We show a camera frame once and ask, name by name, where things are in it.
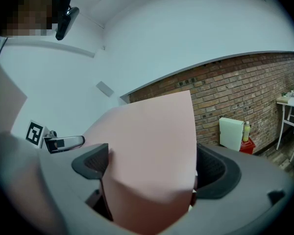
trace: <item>bottle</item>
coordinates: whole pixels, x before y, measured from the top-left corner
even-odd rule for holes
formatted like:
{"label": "bottle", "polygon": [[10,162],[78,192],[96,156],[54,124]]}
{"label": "bottle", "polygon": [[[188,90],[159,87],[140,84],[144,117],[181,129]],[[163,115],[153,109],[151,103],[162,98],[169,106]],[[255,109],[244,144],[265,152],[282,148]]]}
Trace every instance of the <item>bottle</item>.
{"label": "bottle", "polygon": [[249,132],[250,132],[249,121],[246,121],[244,124],[244,133],[243,133],[243,141],[244,142],[248,141]]}

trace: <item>red bin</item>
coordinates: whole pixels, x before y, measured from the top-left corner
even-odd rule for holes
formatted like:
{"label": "red bin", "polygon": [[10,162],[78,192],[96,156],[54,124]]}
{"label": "red bin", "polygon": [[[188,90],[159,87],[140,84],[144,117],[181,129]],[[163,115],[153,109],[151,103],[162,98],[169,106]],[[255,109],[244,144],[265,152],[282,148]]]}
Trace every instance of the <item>red bin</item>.
{"label": "red bin", "polygon": [[247,142],[241,142],[241,148],[240,148],[240,152],[244,152],[247,154],[253,154],[253,150],[256,147],[256,145],[254,144],[254,142],[251,140],[251,138],[248,138]]}

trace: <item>wooden floor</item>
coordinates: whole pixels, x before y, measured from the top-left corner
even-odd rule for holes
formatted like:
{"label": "wooden floor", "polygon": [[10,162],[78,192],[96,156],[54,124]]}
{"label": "wooden floor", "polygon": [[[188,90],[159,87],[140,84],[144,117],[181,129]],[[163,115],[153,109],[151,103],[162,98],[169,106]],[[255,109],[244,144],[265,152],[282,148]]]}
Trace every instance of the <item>wooden floor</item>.
{"label": "wooden floor", "polygon": [[294,158],[289,162],[294,151],[293,129],[281,140],[279,149],[276,150],[277,143],[260,155],[265,157],[282,170],[288,172],[294,178]]}

